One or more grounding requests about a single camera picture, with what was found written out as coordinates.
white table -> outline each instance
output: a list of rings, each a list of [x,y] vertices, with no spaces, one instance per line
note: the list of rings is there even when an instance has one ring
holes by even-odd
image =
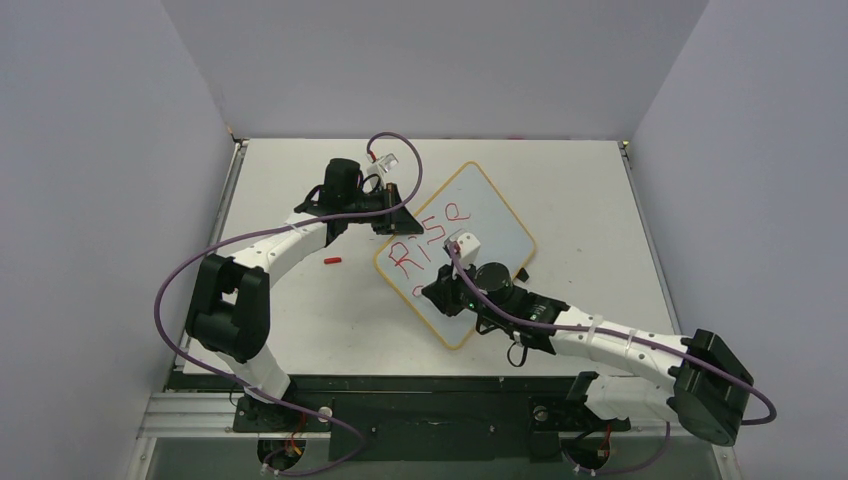
[[[474,160],[536,239],[527,288],[611,321],[673,333],[615,142],[413,143],[423,157],[424,180],[410,202],[411,211],[464,162]],[[250,140],[223,238],[279,225],[322,182],[331,158],[364,163],[364,149],[364,140]],[[416,175],[412,153],[388,139],[378,140],[374,150],[378,156],[394,153],[401,160],[389,180],[398,184],[401,196],[408,195]],[[537,351],[530,352],[523,368],[513,368],[506,360],[511,342],[501,332],[472,336],[456,351],[446,349],[375,270],[374,252],[386,239],[366,225],[352,225],[274,286],[268,344],[284,370],[325,375],[575,375],[598,369],[588,360]],[[324,265],[323,259],[330,256],[343,261]],[[190,352],[226,369],[198,342],[190,343]],[[186,365],[185,372],[206,373],[193,365]]]

metal frame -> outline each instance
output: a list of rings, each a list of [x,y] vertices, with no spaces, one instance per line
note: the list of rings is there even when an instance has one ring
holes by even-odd
[[[223,234],[224,225],[232,203],[233,194],[238,183],[239,174],[243,165],[249,139],[236,142],[233,158],[230,165],[230,170],[227,175],[226,182],[221,194],[221,202],[216,213],[215,224],[209,237],[209,244],[218,242]],[[632,165],[627,152],[626,142],[619,142],[619,150],[621,153],[622,164],[627,174],[631,192],[633,193],[636,202],[636,208],[639,212],[642,221],[642,227],[645,232],[646,241],[651,252],[651,257],[654,261],[654,266],[657,271],[658,280],[663,292],[663,297],[668,308],[669,316],[672,321],[672,327],[675,333],[680,333],[680,324],[677,318],[676,310],[672,302],[668,284],[663,273],[662,265],[660,264],[659,256],[657,255],[653,237],[650,233],[650,228],[642,210],[642,205],[639,200],[636,186],[631,174]],[[190,338],[183,335],[181,346],[188,348]],[[174,364],[172,378],[182,378],[183,380],[189,377],[205,377],[202,375],[185,375],[182,376],[182,366],[184,362],[177,361]],[[284,438],[291,435],[290,432],[274,432],[274,433],[236,433],[232,431],[231,425],[236,408],[230,403],[229,395],[221,393],[220,383],[215,384],[216,379],[198,378],[192,381],[198,382],[196,385],[184,384],[183,387],[189,387],[188,390],[194,390],[194,393],[178,393],[165,392],[157,393],[151,396],[147,411],[145,412],[141,428],[139,430],[136,446],[130,461],[130,466],[127,474],[128,479],[139,480],[147,476],[152,458],[153,450],[156,446],[157,438],[174,438],[174,437],[193,437],[193,438]],[[238,399],[241,395],[236,394],[233,399]],[[634,425],[633,429],[628,432],[621,432],[621,435],[629,437],[638,436],[661,436],[664,431],[662,422],[650,424]],[[673,426],[672,435],[689,435],[679,425]],[[297,434],[296,438],[329,438],[328,432],[303,432]],[[716,464],[722,478],[727,480],[741,479],[741,471],[738,462],[736,461],[735,452],[732,448],[714,447]]]

wall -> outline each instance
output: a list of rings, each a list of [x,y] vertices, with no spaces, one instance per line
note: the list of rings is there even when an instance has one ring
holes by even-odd
[[[630,138],[706,0],[164,0],[241,137]]]
[[[231,154],[158,1],[0,0],[3,478],[125,474]]]
[[[848,476],[846,20],[844,0],[712,0],[633,138],[682,326],[778,406],[739,436],[746,478]]]

purple cable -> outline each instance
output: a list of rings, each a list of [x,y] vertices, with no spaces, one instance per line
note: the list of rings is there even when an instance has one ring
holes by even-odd
[[[600,470],[600,471],[599,470],[593,470],[593,469],[589,469],[589,468],[586,468],[586,467],[579,465],[577,462],[572,460],[572,458],[568,455],[568,453],[565,450],[563,450],[562,453],[565,455],[565,458],[567,458],[568,461],[571,462],[572,465],[576,466],[578,468],[578,470],[580,470],[583,473],[592,474],[592,472],[594,472],[593,475],[620,475],[622,473],[637,472],[639,470],[642,470],[643,468],[650,467],[657,460],[659,460],[660,457],[663,456],[663,454],[666,452],[666,450],[668,450],[669,446],[671,446],[671,424],[666,422],[666,424],[665,424],[665,439],[663,440],[663,444],[660,447],[660,449],[657,450],[657,452],[655,454],[653,454],[651,456],[651,458],[645,460],[644,462],[642,462],[638,465],[633,465],[632,467],[613,468],[611,470]]]
[[[531,322],[530,320],[524,320],[522,318],[514,317],[514,316],[504,312],[503,310],[498,308],[497,305],[492,303],[491,300],[486,298],[486,296],[483,295],[482,292],[480,292],[480,290],[477,288],[477,286],[474,285],[474,282],[472,282],[471,279],[468,278],[468,274],[465,273],[465,270],[462,269],[462,265],[459,263],[459,257],[457,256],[456,252],[454,251],[454,248],[448,248],[447,250],[448,250],[448,255],[450,255],[450,258],[451,258],[451,263],[453,263],[454,269],[459,274],[460,278],[462,278],[462,281],[465,282],[465,285],[468,286],[468,288],[471,289],[472,292],[474,292],[474,294],[477,296],[477,298],[481,302],[483,302],[483,304],[485,304],[487,307],[489,307],[489,309],[491,309],[493,312],[498,314],[498,316],[500,316],[501,318],[508,320],[512,323],[518,324],[518,325],[524,325],[526,327],[539,328],[539,329],[543,329],[543,330],[567,330],[569,332],[588,332],[589,331],[589,327],[578,327],[578,326],[572,326],[572,325],[541,324],[541,323]],[[645,339],[638,338],[638,337],[632,337],[631,338],[630,335],[628,335],[626,333],[617,332],[615,330],[610,330],[608,328],[601,328],[601,327],[596,328],[595,333],[600,333],[600,334],[603,334],[603,335],[609,335],[611,337],[616,337],[616,338],[620,338],[620,339],[623,339],[623,340],[631,340],[633,343],[638,343],[640,345],[645,345],[646,347],[651,347],[651,348],[655,348],[657,350],[661,350],[661,351],[666,352],[666,353],[670,353],[671,355],[674,355],[676,357],[680,357],[683,360],[686,360],[689,363],[697,365],[697,366],[703,368],[704,370],[706,370],[706,371],[708,371],[708,372],[710,372],[714,375],[718,375],[719,377],[723,378],[724,380],[727,380],[728,382],[732,383],[733,385],[735,385],[735,386],[741,388],[742,390],[745,390],[749,394],[759,398],[765,404],[765,406],[768,408],[768,410],[769,410],[768,415],[766,415],[765,417],[762,417],[762,418],[742,420],[742,425],[764,425],[766,423],[773,422],[774,419],[777,418],[777,409],[775,408],[774,403],[772,403],[772,401],[769,400],[769,398],[766,397],[765,394],[763,394],[762,392],[760,392],[759,390],[757,390],[753,386],[748,385],[744,381],[734,377],[733,375],[730,375],[729,373],[727,373],[723,370],[720,370],[719,368],[714,367],[713,365],[710,365],[709,363],[701,360],[700,358],[693,357],[692,355],[689,355],[688,353],[680,352],[680,351],[675,350],[671,347],[667,347],[667,346],[665,346],[661,343],[653,342],[651,340],[645,340]]]
[[[297,411],[297,412],[300,412],[300,413],[304,413],[306,415],[311,415],[313,417],[317,417],[317,418],[320,418],[320,419],[324,419],[324,420],[329,421],[330,423],[334,423],[334,424],[338,425],[339,427],[344,428],[345,430],[353,433],[360,440],[360,444],[355,450],[353,450],[352,452],[344,455],[343,457],[341,457],[337,460],[334,460],[333,462],[328,463],[327,465],[323,465],[321,467],[313,468],[311,470],[306,470],[306,471],[303,471],[303,472],[286,472],[286,471],[280,472],[280,474],[283,475],[283,476],[305,477],[307,475],[312,475],[312,474],[315,474],[315,473],[323,472],[325,470],[329,470],[333,467],[336,467],[336,466],[344,463],[345,461],[353,458],[354,456],[359,454],[359,452],[361,452],[365,448],[365,445],[366,445],[365,436],[363,436],[362,433],[360,433],[359,430],[357,430],[356,428],[352,427],[351,425],[349,425],[349,424],[347,424],[347,423],[345,423],[341,420],[336,419],[335,417],[329,417],[329,416],[324,415],[322,413],[318,413],[314,410],[310,410],[308,408],[304,408],[304,407],[301,407],[299,405],[295,405],[293,403],[287,402],[287,401],[279,399],[279,398],[274,398],[274,397],[268,395],[267,393],[259,390],[258,388],[253,387],[252,385],[250,385],[249,383],[245,382],[244,380],[238,378],[237,376],[235,376],[231,373],[225,372],[223,370],[217,369],[217,368],[215,368],[211,365],[208,365],[207,363],[202,362],[202,361],[192,357],[187,352],[184,352],[176,343],[173,342],[173,340],[171,340],[170,337],[168,337],[167,332],[165,332],[165,327],[162,325],[162,314],[161,314],[162,297],[165,295],[165,290],[168,288],[168,285],[170,285],[171,282],[174,281],[174,279],[177,277],[177,275],[179,275],[180,272],[185,270],[186,267],[188,267],[192,263],[196,262],[197,260],[200,260],[201,258],[206,256],[208,253],[212,253],[215,250],[217,250],[221,247],[224,247],[226,245],[231,245],[233,243],[240,242],[242,240],[247,240],[249,238],[255,238],[255,237],[262,237],[262,236],[265,236],[265,235],[275,235],[275,234],[278,234],[278,233],[284,233],[284,232],[287,232],[287,231],[289,231],[293,228],[305,227],[306,225],[311,225],[313,223],[328,222],[328,221],[331,221],[331,220],[343,220],[343,219],[349,219],[349,218],[373,217],[373,216],[377,216],[377,215],[385,215],[387,213],[391,213],[391,212],[394,212],[395,210],[403,208],[407,203],[409,203],[410,200],[412,200],[412,197],[414,197],[415,194],[418,193],[418,188],[421,186],[421,179],[424,176],[424,167],[421,163],[421,155],[418,153],[418,149],[416,149],[415,146],[412,145],[412,142],[410,142],[406,137],[404,137],[403,135],[397,134],[397,133],[393,133],[393,132],[381,132],[381,133],[378,133],[377,135],[374,135],[373,137],[371,137],[368,140],[368,143],[365,146],[365,150],[369,154],[371,154],[371,144],[373,144],[375,140],[377,140],[378,138],[381,138],[381,137],[393,137],[393,138],[396,138],[396,139],[402,141],[403,143],[405,143],[406,146],[408,146],[412,150],[412,153],[415,155],[415,160],[418,162],[418,180],[415,182],[415,187],[412,189],[412,192],[409,194],[409,196],[406,197],[405,199],[403,199],[403,201],[401,201],[399,204],[397,204],[393,207],[387,208],[385,210],[377,211],[377,212],[340,213],[340,214],[335,214],[335,215],[325,215],[323,217],[310,218],[308,220],[304,220],[302,222],[295,223],[294,225],[284,225],[282,227],[270,228],[270,229],[267,229],[267,230],[260,230],[258,232],[244,233],[244,234],[237,235],[235,237],[229,238],[227,240],[222,240],[222,241],[220,241],[220,242],[218,242],[214,245],[210,245],[210,246],[206,247],[200,253],[193,255],[191,258],[189,258],[188,260],[181,263],[176,269],[174,269],[173,272],[168,274],[168,276],[165,278],[165,281],[162,282],[162,285],[159,287],[159,291],[156,292],[156,300],[154,301],[154,304],[153,304],[153,319],[156,322],[156,330],[159,332],[159,336],[162,337],[162,341],[165,342],[165,344],[168,346],[168,348],[173,350],[174,353],[176,353],[178,356],[184,358],[189,363],[193,363],[194,365],[197,365],[198,367],[203,368],[204,370],[208,370],[208,371],[210,371],[210,372],[212,372],[216,375],[224,377],[227,380],[235,382],[238,385],[241,385],[242,387],[251,390],[253,393],[264,398],[265,400],[268,400],[269,402],[273,402],[273,403],[276,403],[277,405],[289,408],[291,410],[294,410],[294,411]],[[272,452],[270,455],[265,457],[265,463],[268,463],[268,461],[277,453],[279,453],[279,451]]]

